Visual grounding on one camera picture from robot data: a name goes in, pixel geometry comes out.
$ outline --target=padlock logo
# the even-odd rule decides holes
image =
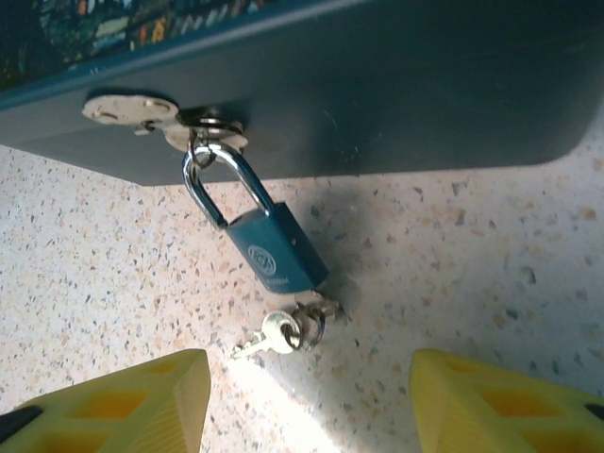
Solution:
[[[266,276],[273,276],[277,271],[277,263],[273,255],[262,247],[250,245],[247,247],[247,256],[258,265],[259,270]]]

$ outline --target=printed design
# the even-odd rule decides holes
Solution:
[[[277,0],[0,0],[0,91],[134,51]]]

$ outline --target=yellow object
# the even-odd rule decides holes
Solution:
[[[28,401],[42,415],[0,453],[197,453],[209,398],[206,352],[180,351]]]
[[[603,398],[453,354],[415,352],[411,400],[424,453],[604,452]]]

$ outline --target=padlock body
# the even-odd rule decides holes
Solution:
[[[275,203],[269,215],[246,212],[226,234],[271,293],[311,290],[327,278],[327,267],[285,203]]]

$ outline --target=speckled countertop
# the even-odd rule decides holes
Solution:
[[[0,410],[185,347],[210,355],[212,453],[419,451],[419,347],[602,395],[603,125],[539,167],[268,182],[351,320],[308,355],[236,365],[230,347],[290,301],[183,187],[0,149]],[[240,190],[211,187],[227,215]]]

